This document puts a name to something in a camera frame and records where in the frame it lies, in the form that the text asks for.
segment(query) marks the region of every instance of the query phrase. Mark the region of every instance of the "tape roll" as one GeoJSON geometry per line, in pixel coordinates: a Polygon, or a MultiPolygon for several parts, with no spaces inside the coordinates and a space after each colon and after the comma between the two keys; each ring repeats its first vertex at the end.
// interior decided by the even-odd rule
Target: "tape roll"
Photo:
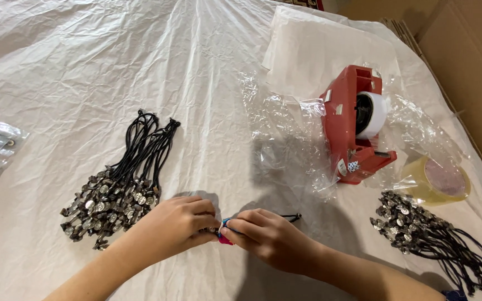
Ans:
{"type": "Polygon", "coordinates": [[[356,103],[356,139],[371,139],[380,132],[386,121],[386,101],[380,94],[362,91],[356,94],[356,103]]]}
{"type": "Polygon", "coordinates": [[[443,205],[465,200],[471,192],[470,178],[460,166],[444,165],[427,156],[405,165],[402,177],[413,180],[409,194],[425,205],[443,205]]]}

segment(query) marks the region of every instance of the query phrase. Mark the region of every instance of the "red tape dispenser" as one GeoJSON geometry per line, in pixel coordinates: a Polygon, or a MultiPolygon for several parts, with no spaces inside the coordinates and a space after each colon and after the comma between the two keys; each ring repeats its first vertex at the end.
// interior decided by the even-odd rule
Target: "red tape dispenser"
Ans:
{"type": "Polygon", "coordinates": [[[395,151],[378,152],[370,141],[378,139],[388,114],[381,93],[382,80],[371,68],[349,65],[321,94],[323,130],[332,156],[339,156],[332,165],[342,183],[357,185],[397,159],[395,151]]]}

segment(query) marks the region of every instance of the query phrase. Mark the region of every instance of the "white tape roll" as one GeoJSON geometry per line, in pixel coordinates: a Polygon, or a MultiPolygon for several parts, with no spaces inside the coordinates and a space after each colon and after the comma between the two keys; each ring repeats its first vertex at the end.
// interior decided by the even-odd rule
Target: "white tape roll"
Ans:
{"type": "Polygon", "coordinates": [[[386,107],[386,101],[380,94],[362,91],[357,95],[366,95],[373,104],[373,114],[371,120],[367,124],[364,131],[356,135],[356,139],[368,140],[377,135],[384,122],[386,121],[386,115],[388,115],[388,108],[386,107]]]}

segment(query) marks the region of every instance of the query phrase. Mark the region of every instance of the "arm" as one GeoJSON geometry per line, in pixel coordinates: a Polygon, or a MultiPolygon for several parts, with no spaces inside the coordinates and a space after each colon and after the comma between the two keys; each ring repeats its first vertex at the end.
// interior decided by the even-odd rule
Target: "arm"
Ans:
{"type": "Polygon", "coordinates": [[[444,300],[444,296],[392,268],[326,247],[281,216],[263,209],[239,213],[221,233],[278,270],[332,284],[361,300],[444,300]]]}
{"type": "Polygon", "coordinates": [[[105,300],[148,266],[217,240],[214,234],[197,232],[218,227],[214,216],[211,201],[199,196],[164,201],[44,300],[105,300]]]}

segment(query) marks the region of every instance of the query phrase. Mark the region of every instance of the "hand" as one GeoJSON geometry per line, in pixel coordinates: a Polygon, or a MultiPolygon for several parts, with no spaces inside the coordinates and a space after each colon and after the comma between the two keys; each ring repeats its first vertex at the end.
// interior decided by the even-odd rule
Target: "hand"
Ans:
{"type": "Polygon", "coordinates": [[[223,227],[222,235],[278,270],[306,274],[317,265],[322,245],[282,216],[264,209],[247,210],[226,226],[230,229],[223,227]]]}
{"type": "Polygon", "coordinates": [[[161,202],[104,253],[118,253],[138,273],[163,259],[217,240],[214,234],[198,230],[220,224],[210,200],[180,196],[161,202]]]}

